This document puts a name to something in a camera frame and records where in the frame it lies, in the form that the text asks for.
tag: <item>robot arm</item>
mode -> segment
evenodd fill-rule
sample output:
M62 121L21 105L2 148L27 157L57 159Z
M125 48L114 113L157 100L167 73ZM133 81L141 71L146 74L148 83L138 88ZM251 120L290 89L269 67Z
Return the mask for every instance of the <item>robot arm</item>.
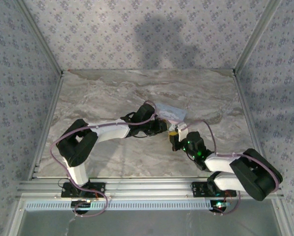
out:
M157 116L154 120L140 125L128 125L126 123L143 123L148 120L155 112L155 109L145 103L137 112L127 114L118 120L93 124L86 123L83 119L76 120L71 127L63 134L70 131L90 126L92 128L76 132L59 143L57 148L64 157L64 162L71 174L73 180L80 186L85 185L89 178L87 176L84 162L88 158L95 145L111 139L123 139L137 135L140 131L148 136L153 136L167 130L166 122ZM77 136L82 138L81 141L77 140Z
M173 151L182 149L193 158L200 170L214 172L208 178L207 185L215 196L224 190L237 190L247 192L255 200L262 201L275 189L276 183L271 174L246 157L251 157L266 166L278 182L282 182L281 174L256 150L249 148L238 155L218 156L206 148L199 132L188 133L188 130L183 127L184 125L181 124L175 132L169 133L172 149Z
M157 116L153 120L143 122L148 120L154 112L155 109L145 103L137 112L129 113L114 122L87 124L82 119L75 121L64 134L85 126L91 128L76 132L57 143L57 148L64 157L64 162L73 180L79 186L85 186L89 182L84 162L97 143L135 136L140 131L148 136L166 131L166 121ZM206 148L199 132L188 132L186 127L185 123L180 123L174 131L169 132L172 150L182 149L193 158L200 170L213 172L207 180L207 186L214 196L218 196L224 190L237 190L245 191L254 199L262 201L275 189L273 177L264 168L241 156L218 156ZM257 151L250 148L243 154L266 165L275 174L279 183L282 182L280 173Z

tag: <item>floor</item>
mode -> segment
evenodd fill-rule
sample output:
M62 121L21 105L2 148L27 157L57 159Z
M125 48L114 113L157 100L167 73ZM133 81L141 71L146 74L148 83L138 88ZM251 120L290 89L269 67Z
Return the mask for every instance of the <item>floor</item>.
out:
M186 122L206 119L219 152L253 147L231 70L82 70L65 72L37 177L64 177L49 155L50 144L78 118L100 123L136 111L145 100L187 111ZM208 148L212 139L204 124L199 129ZM134 137L99 143L86 161L90 177L209 176L182 151L172 152L167 132L145 139Z

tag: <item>small object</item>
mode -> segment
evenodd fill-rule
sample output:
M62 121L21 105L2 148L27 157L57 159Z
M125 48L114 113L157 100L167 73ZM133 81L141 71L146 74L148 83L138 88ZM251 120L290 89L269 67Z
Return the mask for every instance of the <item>small object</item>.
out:
M162 103L156 103L156 106L158 108L158 116L162 119L166 119L171 124L178 124L182 122L187 113L186 110L182 110Z
M179 149L183 147L183 143L179 142L178 139L179 139L179 135L176 131L169 132L169 140L170 140L170 143L172 144L172 151L178 151Z

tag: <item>marble tabletop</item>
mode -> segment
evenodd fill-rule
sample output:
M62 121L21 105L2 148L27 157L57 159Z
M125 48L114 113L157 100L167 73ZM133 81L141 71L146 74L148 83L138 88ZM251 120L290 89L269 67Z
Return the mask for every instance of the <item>marble tabletop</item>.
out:
M79 118L112 121L137 111L145 100L187 110L185 122L206 119L217 151L232 153L252 148L243 109L230 71L212 70L81 70L64 72L63 85L41 157L37 177L65 177L49 155L49 147ZM204 124L200 132L213 149ZM54 153L61 160L57 148ZM168 133L97 144L85 163L89 177L193 177L201 172L182 151L173 152Z

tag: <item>patterned wallpaper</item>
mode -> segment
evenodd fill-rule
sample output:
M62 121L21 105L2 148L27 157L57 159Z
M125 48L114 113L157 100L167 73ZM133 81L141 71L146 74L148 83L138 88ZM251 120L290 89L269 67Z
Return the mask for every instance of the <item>patterned wallpaper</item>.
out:
M61 69L234 68L268 0L25 0Z
M294 0L283 0L239 75L294 220Z
M28 170L58 75L11 0L0 0L0 235Z

